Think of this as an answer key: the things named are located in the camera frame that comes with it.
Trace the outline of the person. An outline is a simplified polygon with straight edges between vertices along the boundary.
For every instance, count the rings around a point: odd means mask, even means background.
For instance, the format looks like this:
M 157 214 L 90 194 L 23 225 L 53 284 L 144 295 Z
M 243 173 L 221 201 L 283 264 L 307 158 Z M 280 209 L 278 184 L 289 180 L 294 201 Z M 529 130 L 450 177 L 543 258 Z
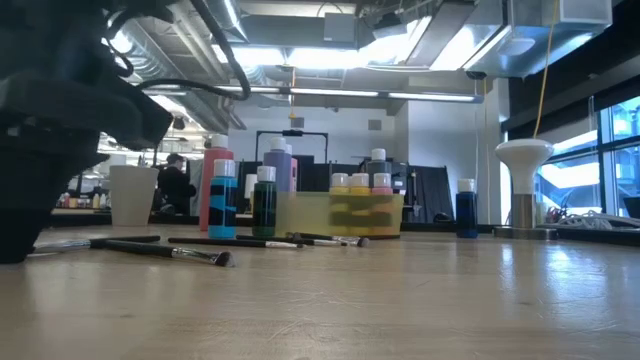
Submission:
M 166 166 L 159 172 L 158 189 L 167 205 L 171 205 L 177 214 L 190 214 L 190 199 L 197 194 L 190 183 L 190 177 L 182 171 L 185 158 L 178 153 L 170 153 Z

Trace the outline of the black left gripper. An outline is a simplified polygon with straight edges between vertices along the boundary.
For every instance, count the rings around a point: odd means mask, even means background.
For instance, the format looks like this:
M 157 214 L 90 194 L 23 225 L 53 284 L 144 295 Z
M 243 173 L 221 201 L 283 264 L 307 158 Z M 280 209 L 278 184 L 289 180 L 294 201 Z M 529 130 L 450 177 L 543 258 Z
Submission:
M 155 147 L 172 114 L 115 75 L 95 84 L 21 72 L 0 81 L 0 264 L 25 260 L 72 177 L 106 157 L 102 133 Z

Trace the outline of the large coral red paint bottle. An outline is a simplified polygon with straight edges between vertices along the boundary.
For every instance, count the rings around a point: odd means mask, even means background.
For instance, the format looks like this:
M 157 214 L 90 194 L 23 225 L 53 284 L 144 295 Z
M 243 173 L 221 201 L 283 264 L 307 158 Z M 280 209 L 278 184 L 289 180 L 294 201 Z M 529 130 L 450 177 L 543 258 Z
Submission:
M 209 138 L 209 146 L 204 151 L 202 177 L 200 186 L 199 228 L 208 230 L 210 183 L 214 176 L 214 161 L 217 159 L 232 160 L 233 152 L 228 149 L 228 136 L 214 133 Z

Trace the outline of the small dark purple paint bottle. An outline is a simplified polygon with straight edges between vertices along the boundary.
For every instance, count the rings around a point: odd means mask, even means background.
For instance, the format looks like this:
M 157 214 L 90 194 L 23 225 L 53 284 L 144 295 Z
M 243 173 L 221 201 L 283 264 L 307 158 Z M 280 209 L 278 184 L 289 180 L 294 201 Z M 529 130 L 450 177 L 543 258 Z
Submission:
M 459 179 L 456 194 L 456 235 L 458 238 L 476 239 L 477 194 L 474 179 Z

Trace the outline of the small blue paint bottle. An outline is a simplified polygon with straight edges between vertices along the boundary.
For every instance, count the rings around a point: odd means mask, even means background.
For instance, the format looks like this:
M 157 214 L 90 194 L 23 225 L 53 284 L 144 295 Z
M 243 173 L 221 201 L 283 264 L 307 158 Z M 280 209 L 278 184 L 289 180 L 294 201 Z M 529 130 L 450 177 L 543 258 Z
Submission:
M 236 163 L 230 159 L 216 159 L 210 182 L 208 236 L 213 239 L 235 237 L 236 225 Z

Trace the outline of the small yellow paint bottle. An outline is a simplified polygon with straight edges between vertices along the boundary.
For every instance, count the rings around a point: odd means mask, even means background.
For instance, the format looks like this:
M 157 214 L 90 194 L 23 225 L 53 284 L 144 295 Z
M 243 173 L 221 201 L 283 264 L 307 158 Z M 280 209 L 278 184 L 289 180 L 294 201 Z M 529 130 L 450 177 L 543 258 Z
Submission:
M 349 211 L 351 214 L 350 234 L 366 235 L 369 231 L 371 188 L 367 173 L 355 173 L 350 178 Z
M 329 189 L 329 223 L 331 234 L 346 236 L 349 234 L 349 175 L 346 173 L 334 173 L 331 177 Z

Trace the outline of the small pink paint bottle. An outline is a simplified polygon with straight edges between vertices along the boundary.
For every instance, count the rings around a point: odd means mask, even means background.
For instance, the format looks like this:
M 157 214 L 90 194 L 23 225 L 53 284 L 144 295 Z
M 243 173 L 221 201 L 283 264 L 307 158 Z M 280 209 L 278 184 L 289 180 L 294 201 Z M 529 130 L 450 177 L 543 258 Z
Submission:
M 371 193 L 374 198 L 372 207 L 374 232 L 377 235 L 390 235 L 393 225 L 391 175 L 389 173 L 375 173 Z

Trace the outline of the large grey paint bottle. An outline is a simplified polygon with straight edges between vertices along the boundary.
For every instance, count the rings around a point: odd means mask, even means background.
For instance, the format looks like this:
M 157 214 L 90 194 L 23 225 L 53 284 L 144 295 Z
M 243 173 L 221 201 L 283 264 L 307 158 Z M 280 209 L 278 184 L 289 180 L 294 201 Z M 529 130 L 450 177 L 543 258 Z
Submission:
M 384 148 L 375 148 L 371 151 L 371 160 L 366 163 L 367 173 L 373 177 L 376 173 L 392 172 L 392 164 L 387 161 L 386 150 Z

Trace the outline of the grey plastic cup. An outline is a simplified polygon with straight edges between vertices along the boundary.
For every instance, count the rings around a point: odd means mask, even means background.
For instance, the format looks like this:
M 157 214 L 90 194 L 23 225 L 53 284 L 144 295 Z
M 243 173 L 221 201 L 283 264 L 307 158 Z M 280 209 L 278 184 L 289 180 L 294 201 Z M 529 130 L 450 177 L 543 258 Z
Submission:
M 148 224 L 159 171 L 130 165 L 110 167 L 111 218 L 115 227 Z

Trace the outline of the large light pink paint bottle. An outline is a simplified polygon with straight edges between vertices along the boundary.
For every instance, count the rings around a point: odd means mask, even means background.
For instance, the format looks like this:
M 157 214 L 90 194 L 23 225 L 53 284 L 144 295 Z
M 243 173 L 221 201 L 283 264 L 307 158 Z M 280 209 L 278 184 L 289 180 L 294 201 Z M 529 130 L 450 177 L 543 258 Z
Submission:
M 293 147 L 287 144 L 287 154 L 291 157 L 291 176 L 290 176 L 290 192 L 297 191 L 297 177 L 298 177 L 298 160 L 293 155 Z

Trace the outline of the yellow translucent plastic bin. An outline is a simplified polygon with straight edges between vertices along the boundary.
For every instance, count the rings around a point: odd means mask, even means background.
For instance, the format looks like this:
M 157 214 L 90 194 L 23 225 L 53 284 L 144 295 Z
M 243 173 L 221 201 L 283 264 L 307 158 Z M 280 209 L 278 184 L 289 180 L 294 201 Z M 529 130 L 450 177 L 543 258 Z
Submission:
M 374 232 L 374 218 L 372 216 L 374 198 L 370 195 L 370 211 L 369 231 L 366 235 L 377 235 Z M 329 223 L 329 192 L 297 192 L 297 193 L 278 193 L 276 204 L 276 227 L 275 234 L 278 237 L 291 233 L 309 233 L 318 235 L 330 235 L 331 227 Z M 404 206 L 404 197 L 400 194 L 393 194 L 393 235 L 400 234 L 400 225 L 402 223 L 402 209 Z

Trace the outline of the black gantry frame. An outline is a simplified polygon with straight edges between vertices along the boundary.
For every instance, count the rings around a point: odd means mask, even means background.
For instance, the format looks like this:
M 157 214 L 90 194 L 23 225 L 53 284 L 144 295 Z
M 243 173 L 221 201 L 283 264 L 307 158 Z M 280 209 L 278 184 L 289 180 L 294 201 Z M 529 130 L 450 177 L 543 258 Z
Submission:
M 282 130 L 282 131 L 270 131 L 270 130 L 258 130 L 256 131 L 255 136 L 255 150 L 254 150 L 254 161 L 258 161 L 258 150 L 259 150 L 259 139 L 263 134 L 276 134 L 282 135 L 283 137 L 303 137 L 303 136 L 322 136 L 325 139 L 324 146 L 324 163 L 329 163 L 328 159 L 328 147 L 329 147 L 329 134 L 326 132 L 307 132 L 303 130 Z

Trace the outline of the small green paint bottle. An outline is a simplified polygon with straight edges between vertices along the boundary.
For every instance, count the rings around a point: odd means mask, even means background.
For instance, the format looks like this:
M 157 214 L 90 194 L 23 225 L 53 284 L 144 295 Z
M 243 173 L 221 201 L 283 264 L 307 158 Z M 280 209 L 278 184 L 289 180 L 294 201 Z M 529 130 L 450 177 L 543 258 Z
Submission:
M 252 234 L 258 237 L 274 237 L 276 227 L 277 184 L 276 168 L 259 166 L 253 192 Z

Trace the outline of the large purple paint bottle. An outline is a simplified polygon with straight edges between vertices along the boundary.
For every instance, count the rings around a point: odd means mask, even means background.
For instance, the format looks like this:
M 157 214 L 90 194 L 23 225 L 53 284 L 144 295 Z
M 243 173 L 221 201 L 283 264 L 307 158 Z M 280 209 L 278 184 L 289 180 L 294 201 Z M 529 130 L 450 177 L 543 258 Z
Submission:
M 284 137 L 270 139 L 270 149 L 263 155 L 263 164 L 276 169 L 278 192 L 289 192 L 292 179 L 292 154 Z

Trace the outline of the long tube light bar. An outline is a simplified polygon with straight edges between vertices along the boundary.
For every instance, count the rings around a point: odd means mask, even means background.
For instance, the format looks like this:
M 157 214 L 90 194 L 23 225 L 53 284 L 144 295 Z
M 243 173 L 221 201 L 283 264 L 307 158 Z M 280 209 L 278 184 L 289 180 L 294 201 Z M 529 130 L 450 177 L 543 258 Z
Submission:
M 161 83 L 144 85 L 140 83 L 137 86 L 142 89 L 162 89 L 162 90 L 178 90 L 178 89 L 196 89 L 209 91 L 204 85 L 186 85 L 178 83 Z M 214 89 L 226 91 L 233 94 L 242 94 L 243 88 L 236 85 L 215 85 Z M 407 93 L 407 92 L 389 92 L 389 91 L 372 91 L 372 90 L 347 90 L 347 89 L 321 89 L 321 88 L 299 88 L 299 87 L 274 87 L 274 86 L 252 86 L 250 94 L 258 95 L 300 95 L 300 96 L 328 96 L 328 97 L 354 97 L 354 98 L 377 98 L 390 100 L 409 100 L 409 101 L 426 101 L 426 102 L 448 102 L 448 103 L 482 103 L 484 96 L 474 94 L 447 94 L 447 93 Z

